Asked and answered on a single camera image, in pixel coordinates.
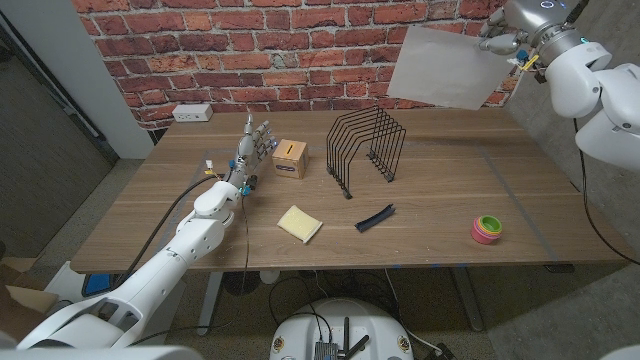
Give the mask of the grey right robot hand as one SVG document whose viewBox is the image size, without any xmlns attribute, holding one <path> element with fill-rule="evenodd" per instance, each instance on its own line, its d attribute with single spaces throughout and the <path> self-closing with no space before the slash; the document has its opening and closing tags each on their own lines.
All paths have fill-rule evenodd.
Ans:
<svg viewBox="0 0 640 360">
<path fill-rule="evenodd" d="M 528 45 L 543 66 L 582 44 L 572 18 L 574 6 L 560 0 L 509 0 L 482 26 L 477 47 L 511 55 Z"/>
</svg>

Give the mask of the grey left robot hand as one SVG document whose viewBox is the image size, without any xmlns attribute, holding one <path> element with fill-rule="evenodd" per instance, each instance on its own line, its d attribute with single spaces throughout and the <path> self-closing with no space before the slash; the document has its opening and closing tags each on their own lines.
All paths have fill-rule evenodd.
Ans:
<svg viewBox="0 0 640 360">
<path fill-rule="evenodd" d="M 249 114 L 244 124 L 244 135 L 240 138 L 234 164 L 224 180 L 240 187 L 255 174 L 259 164 L 277 147 L 277 140 L 271 134 L 270 122 L 256 126 L 253 115 Z"/>
</svg>

